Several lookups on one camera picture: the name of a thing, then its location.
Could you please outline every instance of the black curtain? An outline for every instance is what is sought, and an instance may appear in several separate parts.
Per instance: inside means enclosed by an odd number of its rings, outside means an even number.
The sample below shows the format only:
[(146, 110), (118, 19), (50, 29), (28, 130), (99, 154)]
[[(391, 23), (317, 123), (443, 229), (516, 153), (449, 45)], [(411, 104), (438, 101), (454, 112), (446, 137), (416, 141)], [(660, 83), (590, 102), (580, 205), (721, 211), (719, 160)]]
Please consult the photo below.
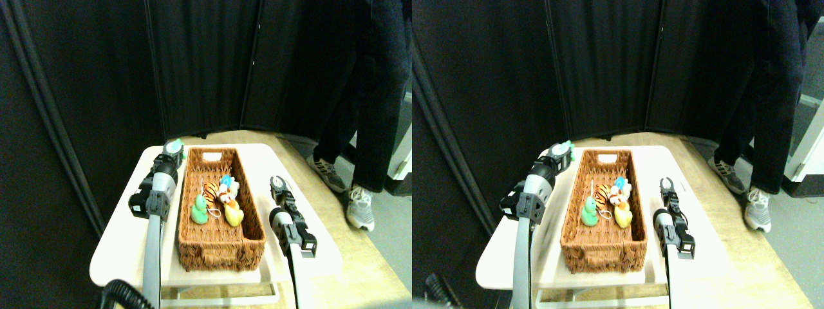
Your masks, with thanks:
[[(418, 102), (413, 119), (424, 122)], [(423, 297), (424, 280), (440, 274), (467, 308), (494, 308), (509, 291), (482, 288), (475, 281), (475, 266), (489, 236), (461, 193), (455, 176), (438, 149), (432, 131), (421, 124), (412, 132), (416, 160), (412, 183), (418, 201), (412, 208), (412, 295)]]
[(428, 70), (497, 220), (500, 198), (541, 151), (568, 136), (544, 4), (419, 2), (413, 8), (423, 58), (414, 65)]
[(249, 78), (249, 93), (242, 128), (274, 129), (283, 118), (282, 109), (292, 85), (291, 67), (301, 24), (309, 2), (263, 1), (260, 29), (252, 57), (255, 65)]
[(97, 238), (0, 22), (0, 299), (3, 307), (90, 308), (99, 289), (88, 264)]
[[(501, 197), (567, 136), (545, 7), (416, 2), (413, 9), (413, 140), (416, 160), (426, 163), (415, 167), (426, 176), (415, 178), (414, 192), (426, 202), (413, 209), (412, 293), (422, 297), (425, 276), (436, 272), (467, 307), (506, 306), (511, 293), (475, 281), (489, 240), (479, 213), (491, 213), (494, 229)], [(470, 182), (478, 194), (461, 185)]]
[(570, 138), (643, 130), (660, 2), (548, 3)]
[(648, 130), (718, 141), (752, 71), (751, 3), (665, 3)]
[(43, 72), (108, 222), (143, 149), (163, 143), (140, 2), (26, 2)]
[(258, 6), (149, 1), (167, 138), (240, 126)]
[(352, 66), (352, 1), (265, 2), (242, 126), (319, 138)]

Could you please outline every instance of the black pants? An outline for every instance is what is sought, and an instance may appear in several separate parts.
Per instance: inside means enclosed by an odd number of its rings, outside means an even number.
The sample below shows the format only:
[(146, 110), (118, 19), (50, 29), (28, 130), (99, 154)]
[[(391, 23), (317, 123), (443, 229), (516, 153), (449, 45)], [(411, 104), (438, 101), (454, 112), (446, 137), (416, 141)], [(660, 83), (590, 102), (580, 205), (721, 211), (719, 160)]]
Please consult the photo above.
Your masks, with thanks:
[(803, 80), (804, 45), (821, 15), (820, 0), (756, 0), (752, 6), (755, 67), (715, 150), (730, 165), (753, 137), (751, 184), (778, 194)]
[(355, 0), (354, 15), (355, 65), (315, 147), (315, 159), (334, 163), (357, 130), (353, 183), (380, 192), (411, 74), (411, 20), (401, 0)]

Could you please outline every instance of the green rubber duck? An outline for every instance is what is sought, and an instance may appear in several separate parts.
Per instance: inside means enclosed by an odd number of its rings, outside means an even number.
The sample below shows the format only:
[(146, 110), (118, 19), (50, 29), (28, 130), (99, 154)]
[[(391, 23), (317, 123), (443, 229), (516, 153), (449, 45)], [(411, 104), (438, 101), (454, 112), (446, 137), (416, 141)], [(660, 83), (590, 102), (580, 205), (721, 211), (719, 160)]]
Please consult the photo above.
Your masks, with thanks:
[(598, 214), (595, 206), (595, 199), (592, 196), (587, 197), (587, 202), (581, 209), (581, 222), (588, 227), (594, 227), (598, 224)]
[(206, 224), (208, 222), (208, 215), (206, 214), (206, 199), (202, 194), (198, 194), (194, 198), (194, 205), (192, 205), (192, 221), (198, 224)]

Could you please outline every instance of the white table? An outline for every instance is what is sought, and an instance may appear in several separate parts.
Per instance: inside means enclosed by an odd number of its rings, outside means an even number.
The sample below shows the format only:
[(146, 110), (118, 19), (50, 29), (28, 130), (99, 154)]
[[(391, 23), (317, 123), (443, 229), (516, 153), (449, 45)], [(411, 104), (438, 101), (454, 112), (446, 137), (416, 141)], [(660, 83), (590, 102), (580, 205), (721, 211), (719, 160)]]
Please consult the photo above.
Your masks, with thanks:
[[(644, 269), (634, 273), (578, 273), (572, 274), (566, 266), (564, 255), (560, 247), (561, 227), (572, 194), (572, 186), (578, 173), (577, 161), (572, 162), (569, 169), (555, 179), (555, 188), (552, 191), (541, 224), (536, 227), (531, 247), (532, 253), (532, 280), (533, 288), (568, 288), (585, 289), (610, 286), (627, 286), (635, 284), (663, 284), (667, 283), (665, 260), (661, 254), (658, 236), (653, 228), (654, 209), (663, 207), (659, 181), (670, 177), (675, 184), (676, 192), (681, 200), (681, 210), (690, 222), (690, 231), (695, 237), (695, 259), (679, 260), (684, 269), (681, 271), (684, 280), (704, 279), (714, 276), (723, 276), (727, 273), (729, 259), (727, 251), (709, 223), (706, 213), (698, 203), (695, 193), (681, 173), (681, 169), (669, 149), (663, 146), (637, 147), (594, 147), (598, 149), (629, 149), (635, 159), (635, 172), (638, 176), (638, 187), (644, 208), (644, 222), (647, 225), (649, 243), (644, 261)], [(577, 157), (587, 148), (575, 148)], [(513, 265), (515, 251), (515, 236), (517, 221), (502, 218), (498, 228), (486, 245), (484, 253), (475, 269), (475, 279), (484, 288), (512, 289)], [(615, 304), (624, 306), (638, 306), (657, 304), (666, 301), (666, 297), (626, 302), (615, 300)], [(551, 307), (541, 303), (539, 307)], [(592, 302), (594, 307), (613, 306), (613, 302)]]
[[(286, 167), (275, 155), (272, 148), (264, 144), (232, 144), (232, 145), (195, 145), (191, 147), (234, 147), (238, 151), (249, 181), (250, 191), (255, 196), (260, 221), (266, 233), (266, 245), (263, 258), (257, 270), (234, 271), (219, 270), (205, 271), (192, 270), (187, 272), (180, 265), (177, 253), (177, 214), (180, 207), (180, 190), (186, 171), (184, 160), (178, 172), (177, 189), (171, 201), (169, 218), (163, 226), (163, 243), (161, 249), (161, 286), (163, 287), (193, 287), (201, 285), (223, 285), (242, 283), (277, 283), (291, 281), (288, 270), (288, 261), (278, 244), (272, 229), (269, 228), (269, 212), (275, 204), (269, 193), (269, 178), (281, 176), (289, 184), (295, 197), (298, 210), (306, 218), (309, 232), (317, 238), (317, 252), (315, 259), (305, 259), (306, 270), (303, 272), (310, 278), (338, 274), (343, 270), (343, 260), (340, 257), (338, 246), (332, 236), (326, 231), (323, 222), (317, 217), (306, 196), (295, 184), (294, 179), (286, 171)], [(115, 207), (111, 220), (106, 226), (103, 237), (97, 244), (95, 254), (91, 258), (89, 276), (91, 280), (104, 286), (112, 279), (123, 279), (133, 286), (143, 284), (143, 255), (146, 244), (146, 229), (148, 220), (136, 218), (129, 211), (129, 196), (138, 188), (140, 181), (152, 168), (152, 161), (161, 153), (162, 147), (146, 148), (134, 169), (129, 183)], [(273, 284), (274, 295), (266, 297), (238, 297), (220, 298), (212, 300), (162, 300), (163, 307), (179, 306), (227, 306), (253, 305), (277, 302), (279, 294)]]

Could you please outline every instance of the sneaker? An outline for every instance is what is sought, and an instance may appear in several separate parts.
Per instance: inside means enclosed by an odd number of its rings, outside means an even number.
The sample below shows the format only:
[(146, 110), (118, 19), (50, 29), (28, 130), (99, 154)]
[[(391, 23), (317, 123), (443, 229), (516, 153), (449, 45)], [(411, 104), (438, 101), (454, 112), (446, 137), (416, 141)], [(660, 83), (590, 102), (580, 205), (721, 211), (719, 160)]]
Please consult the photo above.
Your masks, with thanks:
[(770, 223), (770, 210), (767, 208), (767, 203), (770, 202), (770, 195), (756, 187), (750, 189), (747, 194), (747, 210), (744, 211), (744, 222), (753, 229), (758, 228), (764, 232), (770, 232), (772, 224)]
[(715, 174), (718, 174), (721, 177), (721, 181), (727, 186), (727, 189), (732, 191), (734, 194), (744, 194), (744, 191), (747, 189), (744, 188), (744, 183), (738, 179), (738, 176), (735, 176), (735, 168), (724, 161), (720, 161), (715, 163), (715, 156), (711, 157), (707, 164), (709, 167), (712, 167)]
[(307, 164), (311, 166), (312, 170), (315, 170), (315, 173), (321, 177), (329, 189), (332, 189), (332, 191), (337, 193), (343, 193), (346, 191), (346, 185), (344, 185), (344, 181), (340, 179), (338, 173), (335, 172), (334, 164), (329, 163), (324, 159), (315, 161), (314, 155), (307, 158)]
[(371, 191), (360, 185), (352, 185), (349, 191), (349, 206), (346, 208), (346, 220), (355, 228), (365, 227), (369, 232), (375, 229)]

